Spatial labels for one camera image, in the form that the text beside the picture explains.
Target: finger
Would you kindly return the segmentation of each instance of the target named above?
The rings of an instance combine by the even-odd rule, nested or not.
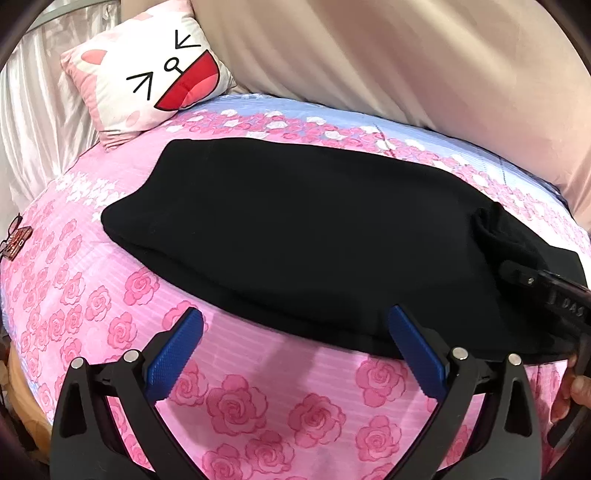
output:
[[[570,399],[566,400],[565,398],[556,397],[554,404],[552,405],[552,409],[550,410],[550,421],[552,423],[556,423],[559,420],[562,420],[569,414],[570,410]]]
[[[591,408],[591,378],[575,378],[570,386],[570,393],[576,403]]]
[[[570,399],[570,387],[573,385],[575,378],[577,377],[572,370],[567,370],[564,373],[562,383],[560,384],[560,394],[558,395],[559,397],[562,397],[565,400]]]

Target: pink tongue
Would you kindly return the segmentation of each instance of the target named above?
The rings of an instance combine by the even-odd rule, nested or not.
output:
[[[211,75],[195,85],[183,100],[181,108],[187,108],[199,100],[203,100],[216,87],[217,75]]]

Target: white curtain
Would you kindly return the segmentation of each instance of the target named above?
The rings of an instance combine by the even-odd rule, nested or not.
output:
[[[56,0],[44,13],[75,3]],[[26,34],[0,72],[0,237],[10,220],[97,141],[60,55],[114,27],[118,1],[86,7]]]

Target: black fabric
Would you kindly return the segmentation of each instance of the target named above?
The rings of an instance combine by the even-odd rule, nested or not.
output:
[[[574,349],[508,303],[493,272],[500,254],[585,284],[578,256],[436,168],[247,138],[175,140],[102,222],[177,287],[294,335],[398,357],[385,315],[403,304],[481,358],[540,363]]]

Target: pink floral bed sheet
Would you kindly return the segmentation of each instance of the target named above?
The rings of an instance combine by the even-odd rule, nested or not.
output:
[[[73,358],[113,361],[142,349],[189,306],[201,310],[206,331],[157,408],[212,480],[381,480],[433,412],[435,402],[403,362],[244,322],[158,278],[105,235],[102,209],[143,184],[166,143],[228,136],[351,148],[443,168],[549,243],[577,251],[588,271],[589,238],[556,196],[488,153],[367,115],[260,95],[222,97],[110,153],[95,146],[24,212],[34,233],[14,262],[2,261],[2,310],[50,421]],[[544,432],[564,369],[528,368]],[[120,405],[109,401],[132,458],[149,466]],[[481,402],[472,403],[444,465],[460,458]],[[552,458],[545,446],[545,467]]]

